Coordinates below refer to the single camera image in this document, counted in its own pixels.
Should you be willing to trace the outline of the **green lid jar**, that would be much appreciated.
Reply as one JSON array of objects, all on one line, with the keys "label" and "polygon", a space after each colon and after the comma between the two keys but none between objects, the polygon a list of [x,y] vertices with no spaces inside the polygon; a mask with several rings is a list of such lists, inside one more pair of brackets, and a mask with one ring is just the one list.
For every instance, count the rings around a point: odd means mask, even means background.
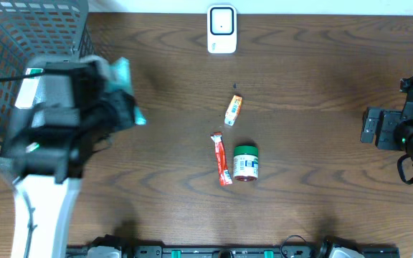
[{"label": "green lid jar", "polygon": [[253,145],[234,148],[233,176],[238,181],[256,181],[259,177],[259,150]]}]

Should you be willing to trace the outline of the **orange small box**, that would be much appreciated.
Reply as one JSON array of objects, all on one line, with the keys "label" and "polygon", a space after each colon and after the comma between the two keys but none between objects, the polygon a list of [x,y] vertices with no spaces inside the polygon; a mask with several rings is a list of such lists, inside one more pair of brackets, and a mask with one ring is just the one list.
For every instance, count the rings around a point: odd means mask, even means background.
[{"label": "orange small box", "polygon": [[242,107],[243,98],[239,95],[234,95],[224,116],[224,124],[233,126],[238,118]]}]

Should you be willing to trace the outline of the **red stick sachet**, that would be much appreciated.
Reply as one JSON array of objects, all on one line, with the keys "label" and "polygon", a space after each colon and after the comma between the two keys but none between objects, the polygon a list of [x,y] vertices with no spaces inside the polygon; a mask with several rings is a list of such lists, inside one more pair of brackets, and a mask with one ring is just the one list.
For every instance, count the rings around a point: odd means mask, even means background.
[{"label": "red stick sachet", "polygon": [[218,175],[221,186],[232,185],[232,177],[230,176],[227,166],[227,157],[220,132],[213,133],[211,139],[214,141],[214,152],[217,159]]}]

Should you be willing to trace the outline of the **teal snack packet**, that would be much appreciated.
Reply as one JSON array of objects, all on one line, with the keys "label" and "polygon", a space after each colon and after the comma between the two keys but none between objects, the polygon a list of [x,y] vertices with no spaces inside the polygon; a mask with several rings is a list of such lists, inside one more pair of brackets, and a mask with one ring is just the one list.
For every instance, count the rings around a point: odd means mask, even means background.
[{"label": "teal snack packet", "polygon": [[119,58],[117,61],[109,65],[110,79],[106,82],[106,90],[123,90],[131,97],[135,96],[131,72],[130,61],[124,57]]}]

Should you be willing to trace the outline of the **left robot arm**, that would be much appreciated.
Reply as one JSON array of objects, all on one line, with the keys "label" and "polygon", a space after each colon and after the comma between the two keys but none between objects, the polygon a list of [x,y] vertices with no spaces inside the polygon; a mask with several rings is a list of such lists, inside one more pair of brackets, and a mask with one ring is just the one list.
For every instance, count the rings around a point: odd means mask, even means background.
[{"label": "left robot arm", "polygon": [[3,148],[14,188],[11,255],[64,257],[85,164],[96,145],[145,123],[126,58],[30,60]]}]

